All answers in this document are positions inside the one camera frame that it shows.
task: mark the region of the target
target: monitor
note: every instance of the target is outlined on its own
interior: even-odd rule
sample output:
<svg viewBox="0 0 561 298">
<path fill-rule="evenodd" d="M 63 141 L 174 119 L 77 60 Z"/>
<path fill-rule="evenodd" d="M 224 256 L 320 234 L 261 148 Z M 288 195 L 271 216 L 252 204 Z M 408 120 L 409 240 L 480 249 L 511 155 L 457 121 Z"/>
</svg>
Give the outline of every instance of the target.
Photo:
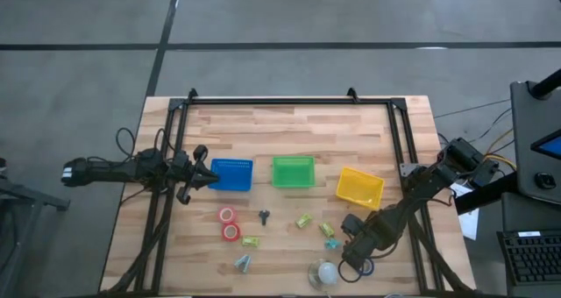
<svg viewBox="0 0 561 298">
<path fill-rule="evenodd" d="M 561 130 L 537 140 L 532 144 L 531 149 L 537 153 L 543 153 L 561 160 Z"/>
</svg>

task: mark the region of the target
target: white ball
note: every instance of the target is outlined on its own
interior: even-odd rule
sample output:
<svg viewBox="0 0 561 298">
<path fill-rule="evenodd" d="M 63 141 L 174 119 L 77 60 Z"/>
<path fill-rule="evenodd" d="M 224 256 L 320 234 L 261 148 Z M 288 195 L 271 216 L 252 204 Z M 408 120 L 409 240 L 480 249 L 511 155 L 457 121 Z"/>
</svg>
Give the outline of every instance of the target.
<svg viewBox="0 0 561 298">
<path fill-rule="evenodd" d="M 323 284 L 335 285 L 337 283 L 337 268 L 333 263 L 322 263 L 317 270 L 317 275 Z"/>
</svg>

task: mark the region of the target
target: red tape roll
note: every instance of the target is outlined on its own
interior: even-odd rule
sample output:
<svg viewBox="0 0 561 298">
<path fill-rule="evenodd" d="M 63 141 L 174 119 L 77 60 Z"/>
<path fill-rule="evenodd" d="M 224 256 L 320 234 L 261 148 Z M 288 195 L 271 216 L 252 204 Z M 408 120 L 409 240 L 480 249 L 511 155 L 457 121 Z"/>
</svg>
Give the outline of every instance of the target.
<svg viewBox="0 0 561 298">
<path fill-rule="evenodd" d="M 234 242 L 239 239 L 239 227 L 235 223 L 228 223 L 222 227 L 222 238 L 228 242 Z"/>
<path fill-rule="evenodd" d="M 218 221 L 220 221 L 222 224 L 233 223 L 234 220 L 236 220 L 236 210 L 234 210 L 232 207 L 222 207 L 218 211 Z"/>
</svg>

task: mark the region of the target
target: gray floor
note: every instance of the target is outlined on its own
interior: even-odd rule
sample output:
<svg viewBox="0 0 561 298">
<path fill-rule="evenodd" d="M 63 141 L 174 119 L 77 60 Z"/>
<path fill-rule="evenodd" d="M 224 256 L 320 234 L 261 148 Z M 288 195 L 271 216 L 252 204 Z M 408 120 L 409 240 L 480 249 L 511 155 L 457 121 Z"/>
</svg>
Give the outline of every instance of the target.
<svg viewBox="0 0 561 298">
<path fill-rule="evenodd" d="M 0 44 L 156 43 L 169 0 L 0 0 Z M 558 0 L 180 0 L 171 42 L 559 40 Z M 97 290 L 120 185 L 64 188 L 74 157 L 120 159 L 117 128 L 136 130 L 155 52 L 0 52 L 0 155 L 10 177 L 72 199 L 48 210 L 26 260 L 20 297 Z M 508 98 L 540 80 L 561 49 L 167 53 L 156 96 L 429 95 L 445 115 Z M 437 118 L 448 138 L 476 138 L 508 103 Z M 511 126 L 476 142 L 486 150 Z M 514 158 L 512 147 L 502 152 Z M 466 240 L 478 287 L 504 293 L 494 232 L 501 206 L 481 211 Z"/>
</svg>

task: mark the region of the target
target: yellow small object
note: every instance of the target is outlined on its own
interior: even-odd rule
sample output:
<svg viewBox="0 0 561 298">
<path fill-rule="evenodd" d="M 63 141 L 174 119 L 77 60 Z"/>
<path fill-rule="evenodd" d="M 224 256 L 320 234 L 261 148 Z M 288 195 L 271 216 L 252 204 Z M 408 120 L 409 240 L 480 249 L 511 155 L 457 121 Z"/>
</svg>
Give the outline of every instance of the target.
<svg viewBox="0 0 561 298">
<path fill-rule="evenodd" d="M 243 246 L 259 246 L 259 238 L 257 237 L 242 237 L 242 245 Z"/>
<path fill-rule="evenodd" d="M 327 238 L 331 238 L 335 235 L 335 231 L 331 228 L 331 225 L 328 223 L 322 223 L 319 225 L 319 229 L 323 231 L 323 234 Z"/>
<path fill-rule="evenodd" d="M 349 202 L 378 210 L 384 191 L 384 179 L 343 167 L 336 196 Z"/>
<path fill-rule="evenodd" d="M 304 228 L 306 224 L 309 224 L 310 221 L 312 221 L 312 216 L 304 214 L 300 217 L 300 219 L 296 221 L 296 225 L 298 226 L 298 228 Z"/>
</svg>

